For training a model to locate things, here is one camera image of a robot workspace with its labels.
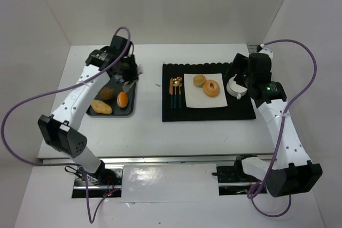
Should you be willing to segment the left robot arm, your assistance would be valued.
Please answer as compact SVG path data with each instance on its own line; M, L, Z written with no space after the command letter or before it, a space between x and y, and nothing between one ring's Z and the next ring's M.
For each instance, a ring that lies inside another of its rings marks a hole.
M137 82L140 70L132 47L120 50L105 46L94 50L85 61L85 67L75 87L50 116L41 115L38 127L47 145L68 156L81 170L84 179L91 177L99 183L116 181L115 172L105 168L105 163L87 147L87 138L79 132L81 121L95 97L111 80L130 89Z

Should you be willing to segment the metal tongs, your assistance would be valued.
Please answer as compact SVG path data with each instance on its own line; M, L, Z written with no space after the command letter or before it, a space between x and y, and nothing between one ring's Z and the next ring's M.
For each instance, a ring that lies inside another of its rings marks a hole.
M139 80L138 77L135 77L131 80L124 80L123 78L119 78L117 80L118 83L121 84L122 91L127 93L130 91L130 89L136 84L136 82Z

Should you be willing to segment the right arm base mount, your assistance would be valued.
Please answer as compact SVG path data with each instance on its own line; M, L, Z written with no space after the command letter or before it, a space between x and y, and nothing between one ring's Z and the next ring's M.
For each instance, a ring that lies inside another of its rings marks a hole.
M217 178L220 196L247 195L249 189L258 181L255 177L243 172L242 160L251 157L256 157L256 155L239 155L233 164L216 167L212 176Z

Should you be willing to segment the round sesame bun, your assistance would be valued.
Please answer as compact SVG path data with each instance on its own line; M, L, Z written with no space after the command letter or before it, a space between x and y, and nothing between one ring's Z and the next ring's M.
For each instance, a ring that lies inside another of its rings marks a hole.
M196 75L193 77L193 84L196 87L202 87L206 82L206 77L204 75Z

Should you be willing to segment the white cup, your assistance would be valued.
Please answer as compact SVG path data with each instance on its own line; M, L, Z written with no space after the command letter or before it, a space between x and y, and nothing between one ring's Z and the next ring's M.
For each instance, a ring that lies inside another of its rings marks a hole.
M235 81L235 76L231 77L227 83L226 90L228 94L240 100L247 93L247 88L237 84Z

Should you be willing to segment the orange cream sandwich bun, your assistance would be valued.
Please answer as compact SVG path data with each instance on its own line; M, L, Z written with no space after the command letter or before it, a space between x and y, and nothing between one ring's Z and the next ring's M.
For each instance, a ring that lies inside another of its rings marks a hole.
M117 96L116 103L120 108L126 108L128 105L128 95L125 92L120 92Z

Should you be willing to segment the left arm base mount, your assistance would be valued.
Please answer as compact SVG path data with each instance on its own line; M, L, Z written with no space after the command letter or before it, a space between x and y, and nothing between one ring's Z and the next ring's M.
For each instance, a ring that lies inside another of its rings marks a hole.
M106 195L107 198L120 198L122 195L122 176L123 166L109 165L107 167L115 175L109 177L108 175L103 178L101 182L87 176L89 198L102 198ZM74 184L72 189L72 199L85 199L86 198L86 182L83 173L79 168L72 166L65 166L64 170L74 176Z

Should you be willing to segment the sugared orange donut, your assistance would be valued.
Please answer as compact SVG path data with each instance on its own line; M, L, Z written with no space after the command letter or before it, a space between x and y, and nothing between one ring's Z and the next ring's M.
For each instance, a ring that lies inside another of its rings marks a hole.
M207 80L203 84L203 92L209 97L217 97L220 93L219 84L215 80Z

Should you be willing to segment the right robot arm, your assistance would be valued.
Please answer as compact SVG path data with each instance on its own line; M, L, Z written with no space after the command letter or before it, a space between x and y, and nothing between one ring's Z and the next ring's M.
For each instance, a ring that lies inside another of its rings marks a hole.
M275 148L269 163L255 155L238 156L237 171L260 180L275 198L309 192L323 170L320 164L312 163L300 142L288 113L289 102L284 88L271 79L269 55L252 53L246 57L238 53L226 76L247 88L267 124Z

